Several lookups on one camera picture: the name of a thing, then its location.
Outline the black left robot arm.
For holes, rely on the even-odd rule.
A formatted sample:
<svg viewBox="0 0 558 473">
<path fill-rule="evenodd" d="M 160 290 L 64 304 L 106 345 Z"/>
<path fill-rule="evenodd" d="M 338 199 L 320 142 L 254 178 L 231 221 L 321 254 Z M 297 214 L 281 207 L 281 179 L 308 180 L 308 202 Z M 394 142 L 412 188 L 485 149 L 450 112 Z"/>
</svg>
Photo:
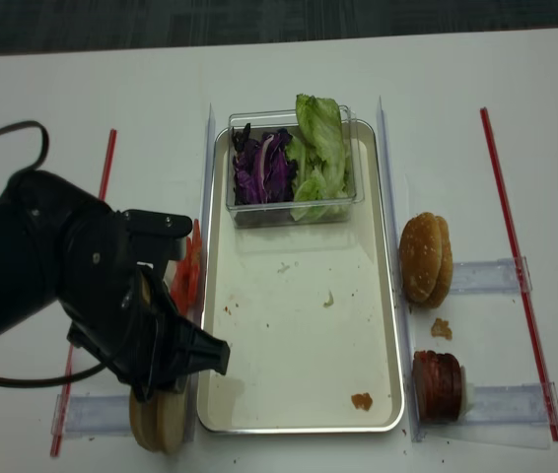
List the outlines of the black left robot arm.
<svg viewBox="0 0 558 473">
<path fill-rule="evenodd" d="M 59 303 L 69 339 L 141 399 L 189 374 L 225 373 L 227 342 L 183 317 L 163 281 L 192 227 L 115 211 L 46 171 L 14 175 L 0 196 L 0 335 Z"/>
</svg>

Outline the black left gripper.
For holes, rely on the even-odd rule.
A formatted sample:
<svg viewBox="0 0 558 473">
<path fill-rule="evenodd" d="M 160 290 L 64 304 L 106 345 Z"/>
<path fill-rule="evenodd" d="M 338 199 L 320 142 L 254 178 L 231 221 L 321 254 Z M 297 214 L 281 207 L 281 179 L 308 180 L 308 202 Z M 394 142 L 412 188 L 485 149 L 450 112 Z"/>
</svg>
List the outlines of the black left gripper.
<svg viewBox="0 0 558 473">
<path fill-rule="evenodd" d="M 187 319 L 164 277 L 181 261 L 193 223 L 186 216 L 109 211 L 71 229 L 58 298 L 70 340 L 150 400 L 189 374 L 227 372 L 231 349 Z"/>
</svg>

